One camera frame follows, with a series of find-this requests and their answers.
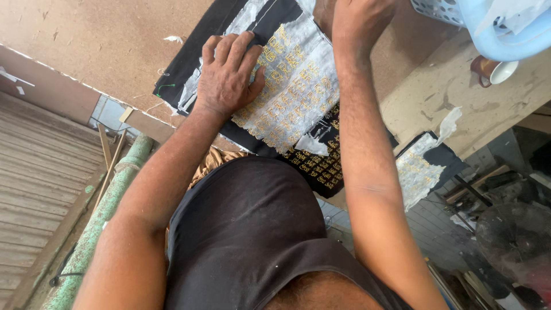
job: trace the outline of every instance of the brown cup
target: brown cup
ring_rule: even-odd
[[[487,59],[482,55],[476,57],[473,62],[471,62],[471,71],[478,74],[478,84],[480,84],[480,86],[483,88],[491,86],[490,76],[500,63],[499,61]],[[488,84],[485,85],[482,83],[483,77],[488,80]]]

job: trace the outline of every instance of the blue plastic basket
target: blue plastic basket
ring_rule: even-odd
[[[517,35],[504,25],[494,23],[493,27],[475,36],[474,32],[490,8],[488,0],[411,0],[411,3],[420,14],[466,27],[477,50],[488,59],[516,61],[551,46],[551,9]]]

